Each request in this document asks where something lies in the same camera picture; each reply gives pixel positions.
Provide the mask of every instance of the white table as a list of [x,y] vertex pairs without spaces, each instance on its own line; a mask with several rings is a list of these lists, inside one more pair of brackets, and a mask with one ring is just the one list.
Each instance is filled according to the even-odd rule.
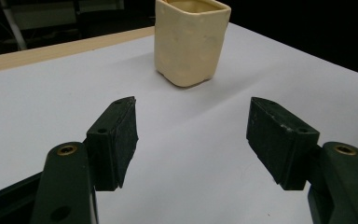
[[139,142],[123,189],[98,192],[101,223],[311,223],[249,147],[252,96],[358,147],[358,73],[234,24],[215,77],[177,88],[156,72],[153,36],[0,71],[0,189],[83,141],[113,101],[135,96]]

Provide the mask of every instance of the beige cup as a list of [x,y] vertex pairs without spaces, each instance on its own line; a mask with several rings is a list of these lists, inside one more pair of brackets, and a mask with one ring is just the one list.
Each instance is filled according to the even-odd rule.
[[181,87],[212,78],[230,13],[214,0],[156,0],[156,69]]

